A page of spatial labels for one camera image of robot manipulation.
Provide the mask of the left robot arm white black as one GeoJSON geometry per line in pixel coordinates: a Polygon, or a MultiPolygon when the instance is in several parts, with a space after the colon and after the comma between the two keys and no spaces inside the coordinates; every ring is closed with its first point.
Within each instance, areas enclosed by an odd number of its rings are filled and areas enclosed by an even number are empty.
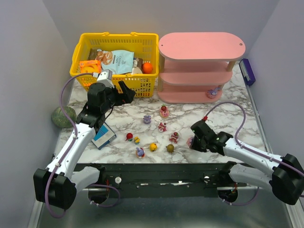
{"type": "Polygon", "coordinates": [[[51,206],[67,210],[78,192],[93,184],[105,183],[105,167],[91,164],[75,172],[75,166],[89,142],[105,123],[105,114],[115,106],[130,104],[136,92],[119,81],[122,90],[93,83],[87,92],[87,102],[76,118],[73,131],[57,157],[45,168],[34,173],[36,199],[51,206]]]}

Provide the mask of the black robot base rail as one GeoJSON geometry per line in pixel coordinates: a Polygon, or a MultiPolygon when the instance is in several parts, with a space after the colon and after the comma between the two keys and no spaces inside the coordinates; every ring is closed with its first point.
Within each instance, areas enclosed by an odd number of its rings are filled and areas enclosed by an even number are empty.
{"type": "Polygon", "coordinates": [[[217,197],[232,189],[224,174],[228,163],[102,163],[103,183],[117,188],[122,198],[217,197]]]}

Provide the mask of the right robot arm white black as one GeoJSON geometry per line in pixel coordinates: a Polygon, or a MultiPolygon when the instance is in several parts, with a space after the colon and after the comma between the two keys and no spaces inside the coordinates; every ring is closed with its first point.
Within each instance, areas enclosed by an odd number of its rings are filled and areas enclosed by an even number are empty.
{"type": "Polygon", "coordinates": [[[191,130],[194,133],[191,149],[218,153],[245,163],[229,165],[221,174],[223,179],[269,190],[289,205],[295,205],[301,197],[304,170],[295,156],[267,153],[237,141],[229,133],[215,133],[204,120],[194,123],[191,130]]]}

